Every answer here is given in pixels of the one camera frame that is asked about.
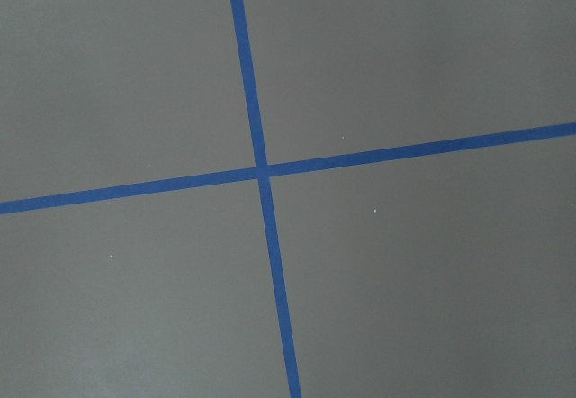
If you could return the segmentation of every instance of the gray floor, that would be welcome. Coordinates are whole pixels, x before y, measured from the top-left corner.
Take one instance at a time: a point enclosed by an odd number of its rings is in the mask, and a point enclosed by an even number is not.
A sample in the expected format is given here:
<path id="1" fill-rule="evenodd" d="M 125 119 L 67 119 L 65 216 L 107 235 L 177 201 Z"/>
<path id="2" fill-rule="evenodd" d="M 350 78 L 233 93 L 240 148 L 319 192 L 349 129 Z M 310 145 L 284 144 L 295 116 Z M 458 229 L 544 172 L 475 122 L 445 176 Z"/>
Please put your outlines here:
<path id="1" fill-rule="evenodd" d="M 576 122 L 576 0 L 245 0 L 270 162 Z M 0 202 L 253 167 L 230 0 L 0 0 Z M 273 179 L 302 396 L 576 396 L 576 138 Z M 0 216 L 0 395 L 288 397 L 257 182 Z"/>

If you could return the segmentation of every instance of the horizontal blue line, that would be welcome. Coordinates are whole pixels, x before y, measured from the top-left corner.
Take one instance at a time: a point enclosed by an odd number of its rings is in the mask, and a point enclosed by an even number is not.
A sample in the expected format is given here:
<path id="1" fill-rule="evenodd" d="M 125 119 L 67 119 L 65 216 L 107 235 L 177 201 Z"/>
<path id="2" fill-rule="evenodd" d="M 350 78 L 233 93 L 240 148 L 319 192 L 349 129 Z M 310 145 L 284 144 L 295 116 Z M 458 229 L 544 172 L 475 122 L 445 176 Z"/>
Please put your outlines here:
<path id="1" fill-rule="evenodd" d="M 576 122 L 565 123 L 561 125 L 530 128 L 527 130 L 507 131 L 454 140 L 420 143 L 397 148 L 350 153 L 337 155 L 335 157 L 313 158 L 302 161 L 285 162 L 283 164 L 272 164 L 268 166 L 268 175 L 270 177 L 287 176 L 311 171 L 328 170 L 331 168 L 352 167 L 376 162 L 393 161 L 396 159 L 424 157 L 426 155 L 456 152 L 459 150 L 489 148 L 504 144 L 552 139 L 575 134 Z"/>
<path id="2" fill-rule="evenodd" d="M 208 173 L 199 176 L 175 177 L 172 179 L 155 180 L 132 185 L 111 186 L 107 188 L 78 191 L 75 193 L 47 195 L 44 197 L 3 202 L 0 203 L 0 214 L 34 211 L 71 204 L 100 202 L 102 200 L 112 200 L 114 198 L 156 194 L 200 186 L 229 184 L 232 182 L 240 182 L 256 178 L 257 174 L 255 168 L 242 168 L 238 170 L 221 171 L 218 173 Z"/>

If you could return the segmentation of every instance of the blue tape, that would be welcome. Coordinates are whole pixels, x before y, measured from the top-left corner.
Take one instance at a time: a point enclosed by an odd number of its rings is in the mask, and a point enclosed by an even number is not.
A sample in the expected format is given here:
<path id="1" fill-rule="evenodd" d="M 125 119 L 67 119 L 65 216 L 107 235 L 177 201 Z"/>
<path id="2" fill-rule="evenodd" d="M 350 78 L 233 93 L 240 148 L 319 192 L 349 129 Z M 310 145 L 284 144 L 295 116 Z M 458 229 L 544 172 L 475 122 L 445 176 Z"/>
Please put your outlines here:
<path id="1" fill-rule="evenodd" d="M 288 297 L 286 295 L 286 284 L 284 282 L 280 241 L 278 239 L 278 229 L 276 228 L 274 199 L 272 197 L 272 187 L 270 186 L 270 177 L 268 175 L 266 143 L 264 130 L 262 128 L 262 116 L 258 104 L 256 77 L 254 75 L 250 40 L 248 38 L 248 25 L 246 23 L 244 0 L 230 0 L 230 4 L 232 6 L 236 41 L 238 43 L 238 56 L 240 59 L 242 81 L 244 82 L 244 93 L 246 95 L 248 120 L 250 123 L 250 134 L 252 136 L 252 146 L 254 148 L 254 160 L 256 162 L 256 174 L 258 177 L 258 188 L 260 190 L 260 203 L 262 204 L 262 216 L 264 218 L 268 257 L 270 259 L 270 269 L 272 271 L 276 312 L 278 315 L 278 325 L 280 327 L 280 336 L 282 339 L 286 375 L 288 377 L 288 389 L 290 390 L 291 398 L 301 398 L 302 392 L 300 389 L 300 379 L 298 377 L 298 365 L 296 362 L 296 351 L 294 349 L 292 324 L 288 308 Z"/>
<path id="2" fill-rule="evenodd" d="M 454 140 L 434 141 L 431 143 L 414 144 L 398 148 L 371 150 L 367 152 L 350 153 L 327 158 L 313 158 L 302 161 L 273 164 L 268 167 L 268 175 L 286 176 L 311 171 L 328 170 L 331 168 L 360 166 L 376 162 L 393 161 L 456 152 L 502 146 L 504 144 L 521 143 L 525 141 L 545 140 L 576 134 L 576 123 L 542 126 L 527 130 L 499 132 L 496 134 L 478 135 Z"/>
<path id="3" fill-rule="evenodd" d="M 140 184 L 111 186 L 75 193 L 47 195 L 44 197 L 3 202 L 0 203 L 0 214 L 48 209 L 50 207 L 68 206 L 71 204 L 101 202 L 102 200 L 112 200 L 114 198 L 164 193 L 200 186 L 229 184 L 256 178 L 257 172 L 255 168 L 242 168 L 239 170 L 221 171 L 199 176 L 175 177 Z"/>

